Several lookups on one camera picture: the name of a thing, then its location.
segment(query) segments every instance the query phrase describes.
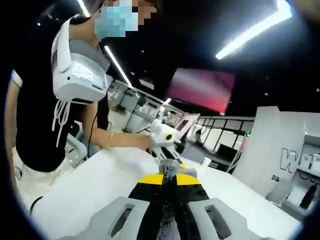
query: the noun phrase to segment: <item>fluorescent light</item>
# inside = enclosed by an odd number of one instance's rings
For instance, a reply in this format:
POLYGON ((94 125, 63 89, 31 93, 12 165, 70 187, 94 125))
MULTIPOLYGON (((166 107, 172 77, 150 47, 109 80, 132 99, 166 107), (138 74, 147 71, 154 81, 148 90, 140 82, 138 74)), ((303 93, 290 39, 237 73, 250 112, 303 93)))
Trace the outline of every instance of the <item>fluorescent light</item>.
POLYGON ((89 14, 89 12, 88 12, 88 10, 87 10, 84 2, 83 2, 82 0, 77 0, 77 2, 78 2, 78 4, 80 5, 80 8, 81 8, 82 11, 83 11, 83 14, 84 14, 87 18, 90 17, 90 14, 89 14))
POLYGON ((120 74, 122 75, 123 79, 126 81, 126 83, 129 85, 130 88, 132 88, 132 84, 129 81, 128 77, 126 76, 125 72, 122 70, 121 66, 119 65, 117 59, 115 58, 114 54, 112 53, 112 51, 110 50, 110 48, 108 46, 104 46, 104 49, 106 50, 106 52, 109 54, 110 58, 112 59, 114 65, 116 66, 116 68, 119 70, 120 74))
POLYGON ((169 104, 170 102, 171 102, 171 98, 169 97, 169 98, 167 98, 167 100, 164 102, 163 105, 167 105, 167 104, 169 104))
POLYGON ((219 60, 223 59, 225 56, 239 49, 242 45, 259 35, 263 31, 283 22, 284 20, 291 18, 292 13, 290 12, 290 6, 288 5, 288 3, 284 0, 277 0, 277 3, 279 11, 242 33, 234 41, 230 42, 225 48, 218 52, 215 57, 219 60))

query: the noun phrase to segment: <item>face mask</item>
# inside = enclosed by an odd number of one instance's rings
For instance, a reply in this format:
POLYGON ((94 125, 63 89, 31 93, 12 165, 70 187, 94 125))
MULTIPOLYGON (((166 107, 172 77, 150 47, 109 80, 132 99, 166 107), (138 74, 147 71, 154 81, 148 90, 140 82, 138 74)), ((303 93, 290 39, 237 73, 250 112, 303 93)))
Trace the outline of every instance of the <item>face mask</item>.
POLYGON ((125 37, 126 31, 138 31, 138 13, 132 12, 132 0, 119 6, 103 6, 94 19, 95 35, 100 38, 125 37))

